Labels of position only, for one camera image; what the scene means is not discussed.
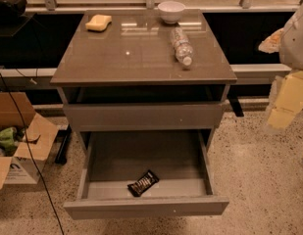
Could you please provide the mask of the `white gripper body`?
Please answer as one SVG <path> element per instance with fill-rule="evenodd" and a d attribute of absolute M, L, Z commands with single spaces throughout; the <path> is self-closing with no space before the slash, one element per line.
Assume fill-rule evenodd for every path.
<path fill-rule="evenodd" d="M 294 70 L 303 70 L 303 3 L 283 27 L 279 59 Z"/>

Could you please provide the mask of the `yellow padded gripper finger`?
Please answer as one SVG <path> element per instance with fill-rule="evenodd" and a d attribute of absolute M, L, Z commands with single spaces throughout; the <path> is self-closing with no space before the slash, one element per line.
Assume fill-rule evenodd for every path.
<path fill-rule="evenodd" d="M 282 28 L 276 30 L 274 33 L 272 33 L 260 43 L 258 50 L 268 54 L 278 52 L 282 33 Z"/>
<path fill-rule="evenodd" d="M 285 77 L 277 76 L 272 83 L 267 126 L 286 129 L 303 110 L 303 70 L 296 70 Z"/>

